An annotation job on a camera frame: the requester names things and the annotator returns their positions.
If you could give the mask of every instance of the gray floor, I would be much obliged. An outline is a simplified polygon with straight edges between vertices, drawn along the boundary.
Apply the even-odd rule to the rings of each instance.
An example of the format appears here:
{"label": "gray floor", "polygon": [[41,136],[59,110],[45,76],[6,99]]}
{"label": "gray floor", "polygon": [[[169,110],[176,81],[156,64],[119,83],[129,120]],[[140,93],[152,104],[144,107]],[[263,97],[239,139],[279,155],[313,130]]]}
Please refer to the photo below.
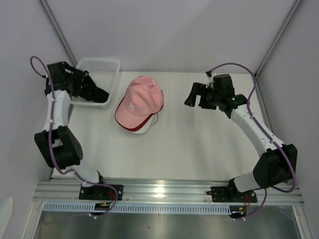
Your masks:
{"label": "gray floor", "polygon": [[[43,213],[46,223],[74,215]],[[228,216],[118,214],[38,226],[36,239],[301,239],[291,207],[265,207],[245,222]]]}

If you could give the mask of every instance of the table surface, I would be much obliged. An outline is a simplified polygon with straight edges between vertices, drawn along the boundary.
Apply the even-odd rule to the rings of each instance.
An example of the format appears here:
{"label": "table surface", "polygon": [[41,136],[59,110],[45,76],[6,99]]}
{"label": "table surface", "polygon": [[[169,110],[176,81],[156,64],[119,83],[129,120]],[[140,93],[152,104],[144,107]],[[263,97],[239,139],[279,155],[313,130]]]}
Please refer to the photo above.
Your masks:
{"label": "table surface", "polygon": [[[115,110],[128,84],[138,76],[154,77],[164,93],[158,122],[144,134],[121,128]],[[248,97],[248,74],[230,74],[236,94]],[[183,103],[192,83],[207,83],[204,73],[122,72],[106,110],[75,106],[69,128],[82,145],[84,158],[104,177],[226,181],[251,171],[258,154],[244,132],[223,112]],[[94,81],[102,85],[102,78]],[[251,99],[256,117],[261,111]]]}

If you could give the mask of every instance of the hat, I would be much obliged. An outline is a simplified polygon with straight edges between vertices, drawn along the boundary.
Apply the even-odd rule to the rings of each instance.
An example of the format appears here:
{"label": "hat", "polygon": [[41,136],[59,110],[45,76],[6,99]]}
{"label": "hat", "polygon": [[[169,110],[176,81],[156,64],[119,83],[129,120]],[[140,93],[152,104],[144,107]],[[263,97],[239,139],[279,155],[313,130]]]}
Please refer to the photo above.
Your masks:
{"label": "hat", "polygon": [[148,130],[154,114],[164,105],[163,92],[158,82],[149,76],[133,80],[115,112],[116,122],[128,131]]}

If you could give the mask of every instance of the white wall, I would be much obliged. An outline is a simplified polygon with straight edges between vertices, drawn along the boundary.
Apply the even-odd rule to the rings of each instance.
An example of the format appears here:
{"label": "white wall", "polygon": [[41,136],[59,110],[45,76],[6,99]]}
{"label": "white wall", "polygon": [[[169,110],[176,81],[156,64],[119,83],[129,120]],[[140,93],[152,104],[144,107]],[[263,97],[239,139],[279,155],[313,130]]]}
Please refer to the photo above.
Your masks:
{"label": "white wall", "polygon": [[[294,0],[48,0],[77,60],[125,71],[256,70]],[[243,72],[238,67],[225,71]]]}
{"label": "white wall", "polygon": [[36,0],[2,0],[0,29],[0,203],[13,197],[3,238],[17,239],[36,185],[49,172],[33,140],[46,117],[45,82],[29,58],[67,59]]}
{"label": "white wall", "polygon": [[319,1],[307,0],[260,84],[276,134],[298,149],[297,179],[319,238]]}

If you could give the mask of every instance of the cap brim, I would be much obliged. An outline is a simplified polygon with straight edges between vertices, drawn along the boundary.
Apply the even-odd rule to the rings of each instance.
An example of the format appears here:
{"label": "cap brim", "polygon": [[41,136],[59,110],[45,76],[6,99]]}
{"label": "cap brim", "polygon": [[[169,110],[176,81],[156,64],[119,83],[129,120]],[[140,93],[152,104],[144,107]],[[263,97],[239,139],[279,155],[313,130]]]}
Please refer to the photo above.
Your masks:
{"label": "cap brim", "polygon": [[115,120],[120,126],[127,129],[128,131],[138,131],[151,119],[153,114],[149,116],[136,116],[132,114],[124,106],[124,104],[122,104],[122,102],[120,103],[115,112]]}

